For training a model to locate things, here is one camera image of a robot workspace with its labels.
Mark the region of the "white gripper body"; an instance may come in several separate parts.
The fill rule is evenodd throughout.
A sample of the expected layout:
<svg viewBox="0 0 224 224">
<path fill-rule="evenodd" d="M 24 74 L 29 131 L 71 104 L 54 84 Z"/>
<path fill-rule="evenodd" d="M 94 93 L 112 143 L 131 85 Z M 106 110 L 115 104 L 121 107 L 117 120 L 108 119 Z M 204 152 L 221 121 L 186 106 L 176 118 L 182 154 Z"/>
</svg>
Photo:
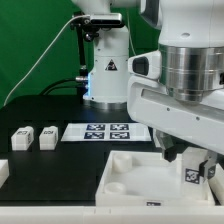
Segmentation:
<svg viewBox="0 0 224 224">
<path fill-rule="evenodd" d="M 201 103 L 180 102 L 160 83 L 132 76 L 127 110 L 132 120 L 224 155 L 224 90 L 204 94 Z"/>
</svg>

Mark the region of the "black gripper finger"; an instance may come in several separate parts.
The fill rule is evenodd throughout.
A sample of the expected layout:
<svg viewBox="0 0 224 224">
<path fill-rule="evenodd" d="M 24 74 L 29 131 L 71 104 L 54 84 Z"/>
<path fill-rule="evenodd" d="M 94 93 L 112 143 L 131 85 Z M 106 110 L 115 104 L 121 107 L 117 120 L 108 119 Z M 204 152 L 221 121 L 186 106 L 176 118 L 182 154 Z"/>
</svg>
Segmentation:
<svg viewBox="0 0 224 224">
<path fill-rule="evenodd" d="M 199 175 L 205 180 L 211 179 L 216 172 L 218 154 L 208 151 L 205 160 L 199 165 Z"/>
<path fill-rule="evenodd" d="M 176 159 L 177 152 L 172 140 L 172 137 L 167 133 L 156 131 L 156 137 L 158 139 L 160 148 L 162 149 L 162 155 L 165 160 L 172 162 Z"/>
</svg>

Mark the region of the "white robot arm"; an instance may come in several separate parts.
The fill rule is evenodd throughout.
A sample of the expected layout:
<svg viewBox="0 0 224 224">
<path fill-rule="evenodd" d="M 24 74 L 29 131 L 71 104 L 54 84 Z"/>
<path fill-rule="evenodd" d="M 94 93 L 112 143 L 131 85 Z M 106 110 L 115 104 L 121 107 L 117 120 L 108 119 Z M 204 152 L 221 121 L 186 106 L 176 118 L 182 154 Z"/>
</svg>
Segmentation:
<svg viewBox="0 0 224 224">
<path fill-rule="evenodd" d="M 146 69 L 131 57 L 129 116 L 156 130 L 165 158 L 171 136 L 210 151 L 199 164 L 204 178 L 224 155 L 224 0 L 127 0 L 160 30 L 158 49 L 146 53 Z"/>
</svg>

